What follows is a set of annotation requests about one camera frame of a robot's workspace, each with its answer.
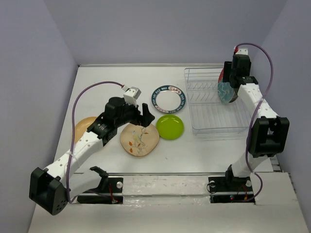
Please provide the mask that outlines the beige plate with bird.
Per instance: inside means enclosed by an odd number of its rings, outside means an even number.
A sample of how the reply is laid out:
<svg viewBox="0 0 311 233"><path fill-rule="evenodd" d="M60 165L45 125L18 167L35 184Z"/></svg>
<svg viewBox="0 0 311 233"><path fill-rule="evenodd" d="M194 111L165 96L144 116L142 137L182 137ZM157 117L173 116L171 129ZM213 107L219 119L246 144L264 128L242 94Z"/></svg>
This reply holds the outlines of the beige plate with bird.
<svg viewBox="0 0 311 233"><path fill-rule="evenodd" d="M159 143L159 133L155 125L142 127L128 124L120 135L122 147L135 157L146 156L152 152Z"/></svg>

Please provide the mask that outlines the red plate with teal flower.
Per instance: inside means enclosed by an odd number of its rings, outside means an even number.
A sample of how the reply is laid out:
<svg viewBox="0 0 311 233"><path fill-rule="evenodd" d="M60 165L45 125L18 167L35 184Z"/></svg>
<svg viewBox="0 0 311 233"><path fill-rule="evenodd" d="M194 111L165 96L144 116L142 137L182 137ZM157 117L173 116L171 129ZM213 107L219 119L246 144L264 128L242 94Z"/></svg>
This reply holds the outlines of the red plate with teal flower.
<svg viewBox="0 0 311 233"><path fill-rule="evenodd" d="M217 92L221 104L228 104L234 102L238 96L229 82L223 82L224 70L222 69L217 83Z"/></svg>

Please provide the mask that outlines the large green rimmed lettered plate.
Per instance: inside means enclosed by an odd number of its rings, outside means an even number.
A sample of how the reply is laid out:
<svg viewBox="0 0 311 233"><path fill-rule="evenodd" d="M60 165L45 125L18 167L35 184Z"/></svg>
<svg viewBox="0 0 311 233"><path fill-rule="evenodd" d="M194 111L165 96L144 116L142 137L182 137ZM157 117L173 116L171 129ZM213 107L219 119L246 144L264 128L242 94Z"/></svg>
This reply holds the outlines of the large green rimmed lettered plate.
<svg viewBox="0 0 311 233"><path fill-rule="evenodd" d="M173 85L158 87L151 95L151 102L159 112L173 114L181 111L186 105L184 92Z"/></svg>

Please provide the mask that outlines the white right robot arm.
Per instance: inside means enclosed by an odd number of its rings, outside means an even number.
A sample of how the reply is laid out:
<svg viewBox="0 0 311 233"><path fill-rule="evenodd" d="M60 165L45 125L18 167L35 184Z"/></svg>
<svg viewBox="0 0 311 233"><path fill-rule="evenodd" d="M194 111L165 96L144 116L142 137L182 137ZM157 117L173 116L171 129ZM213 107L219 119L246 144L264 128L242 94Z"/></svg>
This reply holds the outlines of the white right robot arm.
<svg viewBox="0 0 311 233"><path fill-rule="evenodd" d="M224 63L223 79L219 83L219 90L228 86L234 92L226 91L223 103L232 102L237 97L252 115L245 153L225 173L224 185L228 190L245 184L256 167L284 151L290 126L289 120L280 117L265 100L257 79L250 75L250 69L247 51L241 50L233 55L231 62Z"/></svg>

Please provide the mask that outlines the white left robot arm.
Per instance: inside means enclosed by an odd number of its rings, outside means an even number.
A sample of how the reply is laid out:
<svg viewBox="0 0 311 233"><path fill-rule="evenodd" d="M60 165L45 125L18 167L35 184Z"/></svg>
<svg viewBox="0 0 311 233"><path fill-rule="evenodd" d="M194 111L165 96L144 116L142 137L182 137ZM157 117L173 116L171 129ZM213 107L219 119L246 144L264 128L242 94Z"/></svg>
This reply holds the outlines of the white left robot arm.
<svg viewBox="0 0 311 233"><path fill-rule="evenodd" d="M140 111L138 106L128 104L124 98L110 98L104 112L92 122L78 142L52 164L44 169L37 167L31 173L29 198L54 216L70 202L70 196L90 189L104 191L109 175L97 166L91 167L78 181L71 180L71 176L117 134L119 127L127 123L148 127L154 119L146 103L142 104Z"/></svg>

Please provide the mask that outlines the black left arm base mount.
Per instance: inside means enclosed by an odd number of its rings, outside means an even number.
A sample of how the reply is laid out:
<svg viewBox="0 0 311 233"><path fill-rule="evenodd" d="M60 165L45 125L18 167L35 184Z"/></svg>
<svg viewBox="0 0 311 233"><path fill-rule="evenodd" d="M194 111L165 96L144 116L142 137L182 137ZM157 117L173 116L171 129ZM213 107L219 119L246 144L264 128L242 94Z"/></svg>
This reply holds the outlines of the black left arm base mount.
<svg viewBox="0 0 311 233"><path fill-rule="evenodd" d="M108 177L97 188L79 195L79 204L123 204L123 177Z"/></svg>

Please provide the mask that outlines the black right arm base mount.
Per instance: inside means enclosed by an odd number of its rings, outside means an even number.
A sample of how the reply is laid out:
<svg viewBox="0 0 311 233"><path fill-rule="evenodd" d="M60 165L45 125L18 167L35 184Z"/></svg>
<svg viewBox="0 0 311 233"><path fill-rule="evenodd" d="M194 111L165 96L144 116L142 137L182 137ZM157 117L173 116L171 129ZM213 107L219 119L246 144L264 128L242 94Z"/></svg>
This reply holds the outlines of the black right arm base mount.
<svg viewBox="0 0 311 233"><path fill-rule="evenodd" d="M251 203L255 202L250 178L238 178L237 181L228 181L224 176L208 178L206 186L210 193L211 203Z"/></svg>

